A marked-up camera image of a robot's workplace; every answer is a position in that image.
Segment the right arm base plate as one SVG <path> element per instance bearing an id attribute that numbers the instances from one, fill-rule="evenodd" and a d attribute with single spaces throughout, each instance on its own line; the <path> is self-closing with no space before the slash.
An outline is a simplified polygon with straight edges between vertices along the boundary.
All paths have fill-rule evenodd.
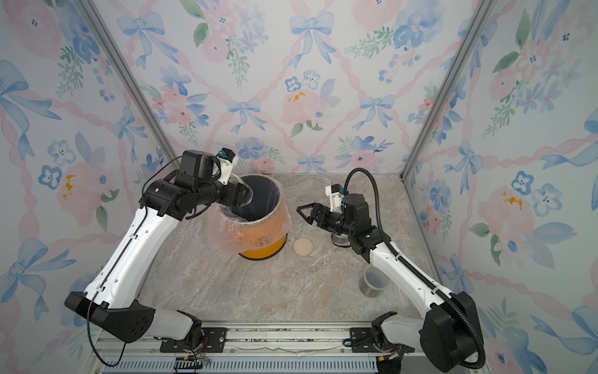
<path id="1" fill-rule="evenodd" d="M 376 327 L 351 327 L 349 338 L 344 341 L 344 346 L 353 353 L 383 353 L 385 345 L 382 332 Z"/>

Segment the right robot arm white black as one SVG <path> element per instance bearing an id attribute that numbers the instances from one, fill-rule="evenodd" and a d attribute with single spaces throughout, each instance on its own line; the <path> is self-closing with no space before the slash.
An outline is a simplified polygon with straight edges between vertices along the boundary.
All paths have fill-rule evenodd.
<path id="1" fill-rule="evenodd" d="M 372 321 L 370 342 L 374 347 L 395 358 L 410 349 L 423 352 L 442 372 L 456 366 L 485 366 L 487 355 L 475 301 L 464 291 L 456 294 L 439 284 L 409 260 L 373 224 L 364 196 L 346 195 L 335 208 L 306 204 L 297 212 L 308 224 L 346 236 L 353 251 L 398 286 L 420 313 L 419 319 L 408 319 L 388 312 Z"/>

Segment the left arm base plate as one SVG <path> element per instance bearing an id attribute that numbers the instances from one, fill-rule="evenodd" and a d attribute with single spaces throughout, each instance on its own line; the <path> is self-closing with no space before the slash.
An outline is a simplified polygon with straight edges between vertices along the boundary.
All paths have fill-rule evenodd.
<path id="1" fill-rule="evenodd" d="M 183 340 L 163 339 L 160 353 L 223 353 L 227 333 L 225 327 L 202 327 Z"/>

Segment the beige jar lid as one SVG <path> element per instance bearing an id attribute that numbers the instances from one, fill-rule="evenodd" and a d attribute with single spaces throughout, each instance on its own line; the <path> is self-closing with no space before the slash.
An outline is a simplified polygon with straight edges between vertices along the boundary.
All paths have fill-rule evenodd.
<path id="1" fill-rule="evenodd" d="M 300 257 L 307 257 L 314 250 L 313 242 L 308 238 L 298 238 L 293 245 L 294 252 Z"/>

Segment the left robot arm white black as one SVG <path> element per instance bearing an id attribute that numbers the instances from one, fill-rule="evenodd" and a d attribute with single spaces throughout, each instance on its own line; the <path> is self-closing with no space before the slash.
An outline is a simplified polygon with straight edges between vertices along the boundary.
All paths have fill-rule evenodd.
<path id="1" fill-rule="evenodd" d="M 205 341 L 200 319 L 143 305 L 137 293 L 158 250 L 181 221 L 197 218 L 213 204 L 244 207 L 251 202 L 251 188 L 233 173 L 237 163 L 237 155 L 227 148 L 218 154 L 185 151 L 179 169 L 146 182 L 125 237 L 85 290 L 69 293 L 65 307 L 126 344 L 153 337 L 196 350 Z"/>

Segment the glass jar with tea leaves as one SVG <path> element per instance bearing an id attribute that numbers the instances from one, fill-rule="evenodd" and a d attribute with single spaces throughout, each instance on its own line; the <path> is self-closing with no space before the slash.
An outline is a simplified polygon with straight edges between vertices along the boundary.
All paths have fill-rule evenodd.
<path id="1" fill-rule="evenodd" d="M 237 185 L 237 206 L 245 207 L 249 205 L 252 202 L 253 195 L 252 187 L 241 180 Z"/>

